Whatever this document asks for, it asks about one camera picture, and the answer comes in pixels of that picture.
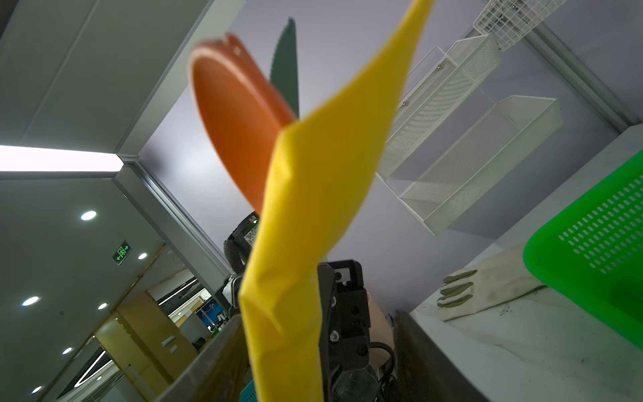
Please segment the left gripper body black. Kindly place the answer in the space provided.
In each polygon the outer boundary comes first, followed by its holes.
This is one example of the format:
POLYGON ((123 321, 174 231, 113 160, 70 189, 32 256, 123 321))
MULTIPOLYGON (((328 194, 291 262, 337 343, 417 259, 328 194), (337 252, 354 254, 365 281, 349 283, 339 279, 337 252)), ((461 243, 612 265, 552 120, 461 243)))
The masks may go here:
POLYGON ((321 298, 319 352, 324 400, 344 373, 369 365, 371 327, 362 266, 355 260, 322 262, 317 266, 321 298))

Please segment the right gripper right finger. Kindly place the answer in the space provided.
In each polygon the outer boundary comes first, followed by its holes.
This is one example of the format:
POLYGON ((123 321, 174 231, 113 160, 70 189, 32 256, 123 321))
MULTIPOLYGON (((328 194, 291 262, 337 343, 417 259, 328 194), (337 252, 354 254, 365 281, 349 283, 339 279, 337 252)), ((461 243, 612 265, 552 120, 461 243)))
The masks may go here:
POLYGON ((486 401, 408 313, 394 329, 401 401, 486 401))

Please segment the green plastic basket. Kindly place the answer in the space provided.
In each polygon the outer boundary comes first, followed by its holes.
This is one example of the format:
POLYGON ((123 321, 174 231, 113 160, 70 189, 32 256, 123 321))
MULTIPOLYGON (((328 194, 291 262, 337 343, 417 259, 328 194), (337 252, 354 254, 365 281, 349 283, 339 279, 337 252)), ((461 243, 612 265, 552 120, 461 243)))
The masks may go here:
POLYGON ((642 155, 636 154, 541 227, 527 270, 642 346, 642 155))

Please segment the orange plastic spoon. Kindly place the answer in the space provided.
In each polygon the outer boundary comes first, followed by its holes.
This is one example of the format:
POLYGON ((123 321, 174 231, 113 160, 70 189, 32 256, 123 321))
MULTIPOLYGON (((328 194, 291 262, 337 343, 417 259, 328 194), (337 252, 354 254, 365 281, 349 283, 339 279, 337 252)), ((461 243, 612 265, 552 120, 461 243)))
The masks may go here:
POLYGON ((189 79, 204 129, 220 161, 260 213, 276 140, 296 115, 232 33, 194 48, 189 79))

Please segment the teal plastic knife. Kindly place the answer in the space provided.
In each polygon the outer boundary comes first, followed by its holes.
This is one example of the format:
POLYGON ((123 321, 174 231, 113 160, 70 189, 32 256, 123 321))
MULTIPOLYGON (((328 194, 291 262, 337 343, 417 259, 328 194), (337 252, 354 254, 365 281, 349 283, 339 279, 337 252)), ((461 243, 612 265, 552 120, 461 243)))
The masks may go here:
POLYGON ((295 117, 300 116, 296 21, 288 18, 276 43, 271 62, 270 82, 278 90, 295 117))

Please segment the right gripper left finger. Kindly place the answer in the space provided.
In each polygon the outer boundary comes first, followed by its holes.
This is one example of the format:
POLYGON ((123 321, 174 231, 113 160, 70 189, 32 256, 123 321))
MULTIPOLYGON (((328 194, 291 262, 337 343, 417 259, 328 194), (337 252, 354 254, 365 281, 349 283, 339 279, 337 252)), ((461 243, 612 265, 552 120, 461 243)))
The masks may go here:
POLYGON ((244 326, 237 315, 157 400, 238 401, 248 368, 244 326))

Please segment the yellow paper napkin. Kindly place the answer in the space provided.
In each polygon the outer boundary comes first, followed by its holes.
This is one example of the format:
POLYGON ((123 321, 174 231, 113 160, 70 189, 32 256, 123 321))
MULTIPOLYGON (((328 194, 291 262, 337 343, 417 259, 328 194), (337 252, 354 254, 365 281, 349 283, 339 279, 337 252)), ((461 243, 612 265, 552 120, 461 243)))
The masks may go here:
POLYGON ((276 141, 239 294, 261 401, 323 399, 317 265, 368 194, 431 8, 411 3, 369 64, 276 141))

